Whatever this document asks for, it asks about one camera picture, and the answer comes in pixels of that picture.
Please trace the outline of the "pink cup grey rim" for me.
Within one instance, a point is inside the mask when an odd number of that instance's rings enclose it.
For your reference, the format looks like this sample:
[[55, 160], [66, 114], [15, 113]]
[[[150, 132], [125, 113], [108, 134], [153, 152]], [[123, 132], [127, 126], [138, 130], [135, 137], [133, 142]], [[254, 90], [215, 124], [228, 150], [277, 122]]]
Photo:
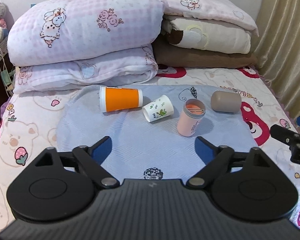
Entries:
[[178, 133], [183, 137], [193, 136], [205, 112], [205, 105], [200, 100], [187, 100], [177, 124]]

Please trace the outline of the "orange white cup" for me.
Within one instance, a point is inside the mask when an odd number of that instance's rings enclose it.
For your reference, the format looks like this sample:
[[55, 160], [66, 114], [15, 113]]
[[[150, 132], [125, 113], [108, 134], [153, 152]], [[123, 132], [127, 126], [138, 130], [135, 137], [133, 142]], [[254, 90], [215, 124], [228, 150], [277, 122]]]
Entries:
[[143, 106], [143, 93], [140, 89], [101, 86], [99, 96], [102, 113]]

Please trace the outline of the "white floral paper cup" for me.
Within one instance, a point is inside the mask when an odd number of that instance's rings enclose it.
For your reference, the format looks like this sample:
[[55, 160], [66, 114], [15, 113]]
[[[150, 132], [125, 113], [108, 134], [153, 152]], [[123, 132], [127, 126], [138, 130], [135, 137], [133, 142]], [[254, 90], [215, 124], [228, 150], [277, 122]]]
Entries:
[[143, 115], [148, 122], [154, 122], [173, 115], [174, 107], [166, 95], [148, 103], [142, 108]]

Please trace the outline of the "beige curtain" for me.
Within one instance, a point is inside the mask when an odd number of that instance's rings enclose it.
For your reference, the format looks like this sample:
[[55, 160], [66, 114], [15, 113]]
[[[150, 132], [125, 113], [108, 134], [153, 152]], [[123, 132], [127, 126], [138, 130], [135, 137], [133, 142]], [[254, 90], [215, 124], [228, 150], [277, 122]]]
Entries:
[[300, 116], [300, 0], [263, 0], [253, 41], [258, 71], [292, 119]]

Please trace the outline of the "cartoon bear bed sheet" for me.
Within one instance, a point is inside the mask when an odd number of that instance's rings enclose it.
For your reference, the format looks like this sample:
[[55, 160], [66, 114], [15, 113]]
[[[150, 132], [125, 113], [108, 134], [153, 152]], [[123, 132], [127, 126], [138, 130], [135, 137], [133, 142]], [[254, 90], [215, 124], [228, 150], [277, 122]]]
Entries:
[[[290, 161], [288, 147], [266, 138], [266, 129], [277, 124], [294, 129], [279, 102], [251, 67], [240, 69], [166, 68], [150, 81], [152, 85], [209, 85], [228, 89], [242, 97], [245, 119], [254, 139], [283, 169], [299, 191], [292, 221], [300, 228], [300, 165]], [[14, 178], [42, 149], [56, 146], [56, 126], [73, 90], [29, 92], [12, 96], [0, 127], [0, 231], [14, 218], [6, 202], [6, 190]]]

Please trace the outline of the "brown pillow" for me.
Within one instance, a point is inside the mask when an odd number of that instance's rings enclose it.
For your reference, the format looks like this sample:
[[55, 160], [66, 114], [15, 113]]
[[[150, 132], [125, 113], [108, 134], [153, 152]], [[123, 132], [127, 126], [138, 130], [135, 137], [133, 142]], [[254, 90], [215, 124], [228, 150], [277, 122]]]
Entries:
[[254, 54], [225, 54], [215, 51], [186, 49], [173, 46], [161, 38], [152, 43], [158, 64], [184, 68], [241, 68], [257, 64]]

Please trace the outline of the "pink checkered folded quilt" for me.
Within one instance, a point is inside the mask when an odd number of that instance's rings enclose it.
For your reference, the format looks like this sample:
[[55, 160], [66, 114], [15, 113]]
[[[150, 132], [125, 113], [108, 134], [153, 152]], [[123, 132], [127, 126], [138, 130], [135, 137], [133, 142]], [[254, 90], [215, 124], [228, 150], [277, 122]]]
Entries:
[[151, 43], [159, 0], [49, 0], [20, 16], [7, 49], [18, 68], [14, 92], [146, 82], [158, 72]]

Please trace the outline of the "cream brown folded blanket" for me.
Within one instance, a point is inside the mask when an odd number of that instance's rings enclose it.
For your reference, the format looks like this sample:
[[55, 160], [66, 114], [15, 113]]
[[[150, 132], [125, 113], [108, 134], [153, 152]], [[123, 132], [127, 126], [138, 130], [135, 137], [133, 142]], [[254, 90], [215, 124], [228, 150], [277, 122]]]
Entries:
[[162, 31], [170, 44], [187, 49], [247, 54], [251, 35], [232, 23], [165, 15]]

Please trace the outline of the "pink bear pillow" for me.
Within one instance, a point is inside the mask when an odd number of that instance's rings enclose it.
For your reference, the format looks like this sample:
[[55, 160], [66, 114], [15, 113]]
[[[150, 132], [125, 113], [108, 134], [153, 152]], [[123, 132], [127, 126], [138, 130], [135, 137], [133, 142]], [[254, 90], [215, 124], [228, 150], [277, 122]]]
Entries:
[[215, 20], [231, 23], [258, 35], [258, 27], [253, 18], [229, 0], [159, 0], [165, 5], [164, 14]]

